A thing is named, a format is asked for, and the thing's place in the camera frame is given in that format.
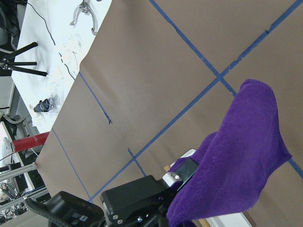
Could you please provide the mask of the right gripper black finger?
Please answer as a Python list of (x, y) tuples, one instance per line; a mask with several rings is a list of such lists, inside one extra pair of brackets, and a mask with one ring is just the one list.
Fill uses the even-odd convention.
[(192, 178), (198, 168), (198, 164), (192, 159), (187, 158), (184, 163), (176, 171), (176, 174), (179, 176), (180, 183), (178, 184), (178, 191), (180, 191), (187, 182)]

